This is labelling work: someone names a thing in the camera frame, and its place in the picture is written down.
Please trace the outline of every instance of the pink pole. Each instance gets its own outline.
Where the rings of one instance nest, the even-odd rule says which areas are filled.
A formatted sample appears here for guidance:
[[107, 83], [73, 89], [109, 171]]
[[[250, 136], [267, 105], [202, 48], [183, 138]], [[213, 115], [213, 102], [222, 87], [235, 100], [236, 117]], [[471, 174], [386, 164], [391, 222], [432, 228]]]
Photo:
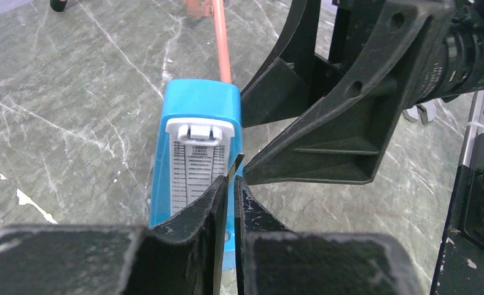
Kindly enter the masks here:
[[227, 48], [227, 33], [225, 27], [224, 0], [213, 0], [213, 19], [215, 22], [215, 35], [217, 37], [217, 51], [219, 53], [219, 69], [221, 81], [231, 84], [231, 66]]

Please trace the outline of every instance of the marble floor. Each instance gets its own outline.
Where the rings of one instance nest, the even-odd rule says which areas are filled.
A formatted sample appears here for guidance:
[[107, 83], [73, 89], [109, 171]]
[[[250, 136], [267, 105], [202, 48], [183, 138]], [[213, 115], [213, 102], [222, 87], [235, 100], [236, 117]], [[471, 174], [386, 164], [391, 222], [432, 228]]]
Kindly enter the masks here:
[[[0, 14], [0, 224], [147, 224], [165, 85], [218, 79], [211, 19], [178, 0], [34, 0]], [[229, 0], [233, 83], [243, 88], [273, 47], [291, 0]], [[321, 16], [327, 55], [334, 14]], [[427, 126], [399, 120], [365, 186], [276, 183], [254, 195], [295, 231], [384, 232], [429, 290], [471, 96], [438, 104]], [[244, 130], [248, 157], [288, 122]], [[221, 294], [235, 294], [234, 272]]]

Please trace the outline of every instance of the screw hole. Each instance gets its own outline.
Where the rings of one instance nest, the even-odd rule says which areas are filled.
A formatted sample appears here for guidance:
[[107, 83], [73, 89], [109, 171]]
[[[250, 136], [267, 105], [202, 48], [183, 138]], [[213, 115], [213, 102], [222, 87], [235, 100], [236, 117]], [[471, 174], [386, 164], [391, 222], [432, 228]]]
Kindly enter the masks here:
[[405, 17], [401, 13], [396, 13], [390, 18], [390, 27], [394, 30], [399, 30], [405, 22]]
[[349, 88], [347, 89], [347, 97], [352, 98], [359, 96], [361, 94], [361, 87], [363, 87], [363, 84], [359, 81], [354, 81]]

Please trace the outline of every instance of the black rubber foot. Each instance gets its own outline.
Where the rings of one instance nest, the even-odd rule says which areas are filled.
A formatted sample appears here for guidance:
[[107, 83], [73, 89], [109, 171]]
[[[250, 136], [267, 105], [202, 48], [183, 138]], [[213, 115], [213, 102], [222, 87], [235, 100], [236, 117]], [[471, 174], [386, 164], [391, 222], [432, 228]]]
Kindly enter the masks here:
[[50, 6], [56, 12], [62, 12], [66, 6], [68, 1], [61, 1], [61, 0], [50, 0]]

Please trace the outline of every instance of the blue object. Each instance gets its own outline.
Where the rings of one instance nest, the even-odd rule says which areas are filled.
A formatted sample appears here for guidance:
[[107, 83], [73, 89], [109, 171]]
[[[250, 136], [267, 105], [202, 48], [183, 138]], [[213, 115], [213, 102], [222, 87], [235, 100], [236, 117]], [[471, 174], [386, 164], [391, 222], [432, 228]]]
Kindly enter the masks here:
[[[235, 137], [231, 138], [228, 167], [233, 165], [236, 155], [242, 152], [240, 91], [238, 87], [203, 79], [177, 79], [168, 83], [155, 152], [150, 227], [166, 221], [171, 216], [170, 136], [166, 132], [166, 123], [172, 118], [189, 117], [223, 120], [234, 126]], [[236, 175], [242, 176], [242, 170], [242, 168], [239, 168]], [[235, 204], [233, 192], [232, 181], [229, 185], [226, 222], [229, 240], [224, 245], [222, 270], [235, 268]]]

